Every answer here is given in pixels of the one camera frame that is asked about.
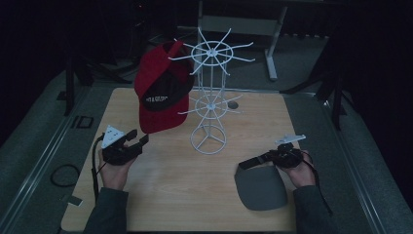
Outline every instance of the dark background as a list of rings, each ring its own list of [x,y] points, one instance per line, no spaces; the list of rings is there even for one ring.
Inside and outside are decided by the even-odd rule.
[[[2,1],[0,144],[46,85],[64,70],[68,54],[82,53],[96,62],[116,63],[117,57],[139,57],[143,45],[131,41],[127,31],[142,19],[149,27],[158,25],[169,37],[177,24],[196,26],[196,1],[148,2],[151,1],[118,1],[120,5],[113,6],[103,0]],[[336,6],[294,4],[288,10],[282,33],[284,36],[295,33],[302,38],[305,34],[330,36],[318,61],[319,71],[338,69],[345,64],[346,69],[341,70],[344,88],[351,93],[356,110],[412,208],[413,159],[409,148],[413,132],[412,4],[410,1],[351,3],[339,11]],[[221,3],[206,9],[218,15],[254,17],[253,11],[229,11],[226,7]],[[275,14],[264,9],[255,14],[269,18]],[[132,54],[121,43],[125,38],[127,45],[136,46]]]

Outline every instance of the cap brim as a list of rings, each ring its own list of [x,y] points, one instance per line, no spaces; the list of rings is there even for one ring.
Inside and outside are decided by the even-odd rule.
[[[287,203],[282,177],[274,166],[238,170],[235,182],[241,201],[252,211],[269,211]]]
[[[139,125],[140,129],[146,134],[154,134],[159,131],[167,130],[181,125],[187,114],[189,107],[189,96],[186,95],[179,102],[168,109],[162,111],[149,111],[139,105]]]

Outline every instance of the wire hat stand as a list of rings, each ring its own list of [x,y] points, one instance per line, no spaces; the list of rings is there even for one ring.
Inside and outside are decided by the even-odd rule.
[[[191,75],[197,74],[198,78],[198,98],[192,98],[195,102],[194,109],[181,112],[179,114],[186,114],[196,112],[201,118],[198,127],[191,134],[191,144],[199,152],[203,154],[216,154],[221,151],[226,143],[227,137],[221,118],[227,113],[241,113],[229,107],[235,99],[241,96],[230,99],[225,98],[225,83],[230,74],[227,72],[227,64],[232,59],[242,61],[255,61],[255,59],[238,58],[234,56],[234,49],[249,47],[253,43],[247,45],[240,45],[231,47],[224,43],[225,38],[230,34],[231,29],[224,35],[220,41],[207,41],[202,31],[198,28],[202,42],[196,46],[184,44],[192,48],[190,56],[181,58],[170,58],[172,60],[192,59],[195,67]],[[214,84],[214,69],[221,69],[219,87],[213,88]]]

